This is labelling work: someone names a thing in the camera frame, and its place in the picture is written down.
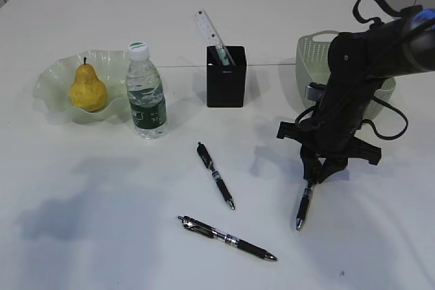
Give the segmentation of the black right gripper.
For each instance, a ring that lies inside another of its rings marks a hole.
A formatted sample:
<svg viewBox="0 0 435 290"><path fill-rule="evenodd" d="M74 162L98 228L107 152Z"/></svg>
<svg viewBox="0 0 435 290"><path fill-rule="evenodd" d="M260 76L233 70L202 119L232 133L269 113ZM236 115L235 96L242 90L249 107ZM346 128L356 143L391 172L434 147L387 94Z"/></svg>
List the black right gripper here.
<svg viewBox="0 0 435 290"><path fill-rule="evenodd" d="M301 114L310 113L311 117L280 123L277 138L300 144L303 178L309 185L323 183L345 170L351 158L379 163L381 149L355 135L369 104L369 99L323 99Z"/></svg>

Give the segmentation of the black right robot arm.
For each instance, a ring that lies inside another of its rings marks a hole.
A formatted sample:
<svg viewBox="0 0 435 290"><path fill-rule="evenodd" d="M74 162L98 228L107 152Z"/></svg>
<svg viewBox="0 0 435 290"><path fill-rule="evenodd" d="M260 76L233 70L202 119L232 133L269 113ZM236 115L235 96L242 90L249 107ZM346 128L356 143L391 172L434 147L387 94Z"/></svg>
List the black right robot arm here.
<svg viewBox="0 0 435 290"><path fill-rule="evenodd" d="M277 136L301 144L304 179L322 183L344 170L350 158L376 165L381 149L357 137L370 101L385 101L375 92L392 77L434 70L434 18L431 10L401 18L361 33L339 33L328 50L327 84L315 104L293 123L282 122Z"/></svg>

